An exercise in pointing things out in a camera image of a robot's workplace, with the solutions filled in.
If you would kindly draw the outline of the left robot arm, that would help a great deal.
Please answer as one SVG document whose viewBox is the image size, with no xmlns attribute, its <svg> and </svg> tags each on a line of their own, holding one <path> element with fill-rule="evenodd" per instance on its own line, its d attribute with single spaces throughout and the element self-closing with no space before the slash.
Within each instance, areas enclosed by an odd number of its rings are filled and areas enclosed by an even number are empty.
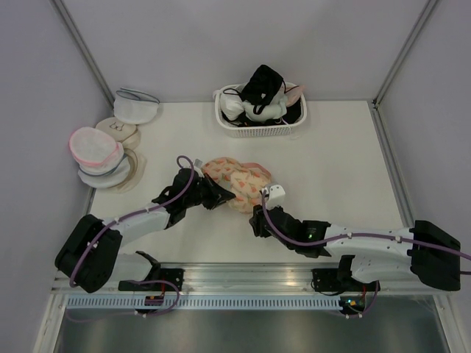
<svg viewBox="0 0 471 353">
<path fill-rule="evenodd" d="M 120 248 L 173 227 L 191 207 L 213 210 L 235 197 L 207 174 L 182 168 L 172 184 L 140 210 L 109 220 L 91 214 L 81 217 L 54 265 L 70 279 L 70 286 L 87 293 L 98 291 L 110 279 L 119 281 L 119 290 L 152 291 L 165 279 L 161 264 L 144 251 L 122 254 Z"/>
</svg>

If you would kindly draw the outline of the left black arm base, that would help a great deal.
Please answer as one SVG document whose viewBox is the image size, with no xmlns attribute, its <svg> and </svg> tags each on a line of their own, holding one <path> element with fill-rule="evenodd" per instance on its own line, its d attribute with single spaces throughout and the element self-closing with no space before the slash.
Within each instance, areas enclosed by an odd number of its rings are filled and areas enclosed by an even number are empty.
<svg viewBox="0 0 471 353">
<path fill-rule="evenodd" d="M 131 279 L 120 281 L 118 290 L 177 292 L 182 289 L 184 273 L 182 268 L 153 268 L 141 281 Z"/>
</svg>

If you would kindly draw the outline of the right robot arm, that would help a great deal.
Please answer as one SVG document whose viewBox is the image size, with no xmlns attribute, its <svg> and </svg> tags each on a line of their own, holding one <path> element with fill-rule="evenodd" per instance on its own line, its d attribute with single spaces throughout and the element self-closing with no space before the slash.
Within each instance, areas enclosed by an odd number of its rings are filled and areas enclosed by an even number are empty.
<svg viewBox="0 0 471 353">
<path fill-rule="evenodd" d="M 273 237 L 307 258 L 339 262 L 336 282 L 344 290 L 361 283 L 417 279 L 436 290 L 461 288 L 461 244 L 430 221 L 393 230 L 360 230 L 327 221 L 300 221 L 282 207 L 253 209 L 254 235 Z"/>
</svg>

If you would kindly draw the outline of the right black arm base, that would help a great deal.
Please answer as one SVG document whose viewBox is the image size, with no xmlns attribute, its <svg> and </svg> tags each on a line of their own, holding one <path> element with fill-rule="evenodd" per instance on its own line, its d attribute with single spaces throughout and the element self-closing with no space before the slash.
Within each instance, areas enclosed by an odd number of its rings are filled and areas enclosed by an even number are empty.
<svg viewBox="0 0 471 353">
<path fill-rule="evenodd" d="M 311 287 L 317 293 L 374 292 L 375 282 L 362 283 L 352 277 L 351 271 L 337 268 L 314 268 L 311 270 Z"/>
</svg>

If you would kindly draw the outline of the floral peach laundry bag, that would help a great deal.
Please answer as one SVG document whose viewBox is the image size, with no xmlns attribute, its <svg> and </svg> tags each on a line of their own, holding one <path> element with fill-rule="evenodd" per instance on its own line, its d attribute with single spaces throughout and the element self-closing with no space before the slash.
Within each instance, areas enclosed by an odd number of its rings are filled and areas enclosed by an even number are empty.
<svg viewBox="0 0 471 353">
<path fill-rule="evenodd" d="M 240 163 L 229 157 L 219 157 L 202 165 L 202 172 L 235 195 L 227 204 L 240 213 L 251 214 L 261 205 L 261 191 L 272 182 L 271 173 L 257 163 Z"/>
</svg>

